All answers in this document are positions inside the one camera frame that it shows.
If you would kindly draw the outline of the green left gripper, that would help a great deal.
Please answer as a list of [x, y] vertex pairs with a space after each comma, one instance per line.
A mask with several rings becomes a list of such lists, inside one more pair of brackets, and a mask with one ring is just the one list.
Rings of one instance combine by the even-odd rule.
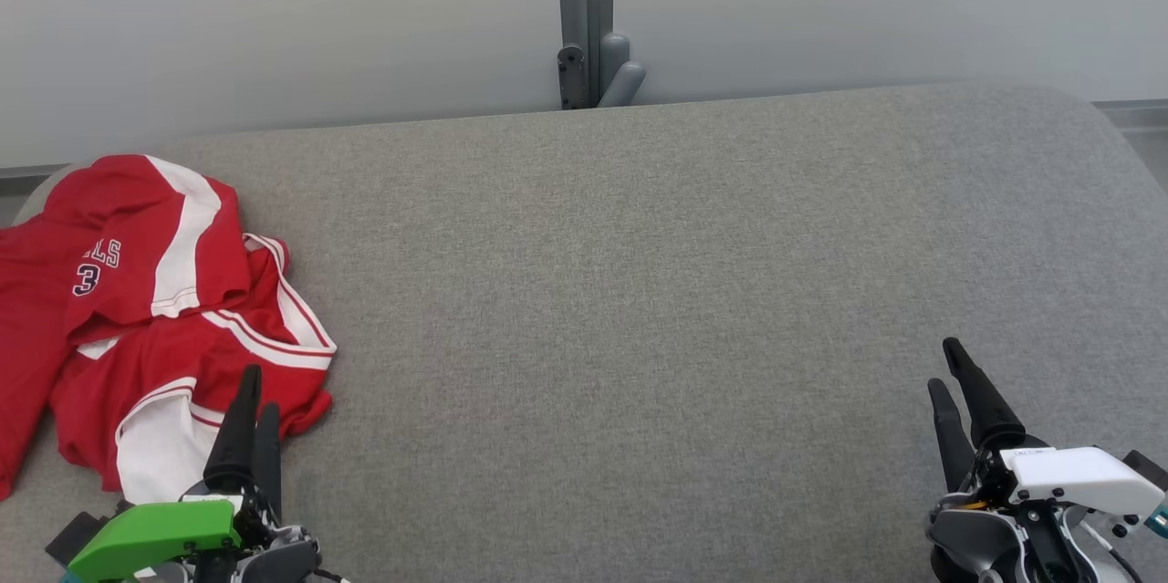
[[[192, 583], [232, 583], [245, 557], [266, 548], [281, 521], [280, 412], [274, 401], [257, 419], [262, 370], [246, 366], [221, 422], [202, 483], [216, 495], [142, 504], [100, 521], [67, 558], [76, 583], [132, 583], [139, 572], [185, 565]], [[253, 483], [258, 495], [238, 495]]]

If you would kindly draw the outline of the red numbered jersey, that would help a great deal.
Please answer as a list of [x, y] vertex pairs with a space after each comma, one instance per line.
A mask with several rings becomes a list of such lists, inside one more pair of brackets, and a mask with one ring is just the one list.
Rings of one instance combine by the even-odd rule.
[[193, 374], [142, 355], [151, 327], [245, 300], [236, 193], [150, 155], [104, 157], [55, 185], [41, 213], [0, 229], [0, 501], [42, 412], [62, 451], [120, 490], [114, 433], [139, 401]]

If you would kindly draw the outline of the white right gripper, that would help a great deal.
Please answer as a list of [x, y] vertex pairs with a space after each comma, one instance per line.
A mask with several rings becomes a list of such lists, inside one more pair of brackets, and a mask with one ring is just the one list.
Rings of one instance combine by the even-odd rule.
[[[961, 389], [969, 412], [971, 438], [976, 447], [1004, 447], [1026, 436], [1026, 425], [965, 349], [959, 338], [943, 340], [952, 379]], [[961, 412], [948, 387], [929, 379], [932, 421], [945, 486], [950, 495], [969, 490], [975, 450], [962, 425]], [[1094, 447], [1016, 447], [997, 454], [1004, 473], [997, 483], [983, 483], [976, 495], [993, 505], [1083, 505], [1115, 516], [1147, 518], [1164, 501], [1164, 490], [1114, 454]]]

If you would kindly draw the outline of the red jersey with white trim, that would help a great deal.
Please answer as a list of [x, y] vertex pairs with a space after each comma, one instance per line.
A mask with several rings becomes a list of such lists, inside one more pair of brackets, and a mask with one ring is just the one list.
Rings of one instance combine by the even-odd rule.
[[245, 235], [246, 300], [79, 346], [51, 397], [60, 453], [130, 504], [172, 504], [201, 483], [243, 372], [262, 372], [279, 437], [299, 436], [332, 408], [327, 372], [338, 343], [287, 282], [283, 241]]

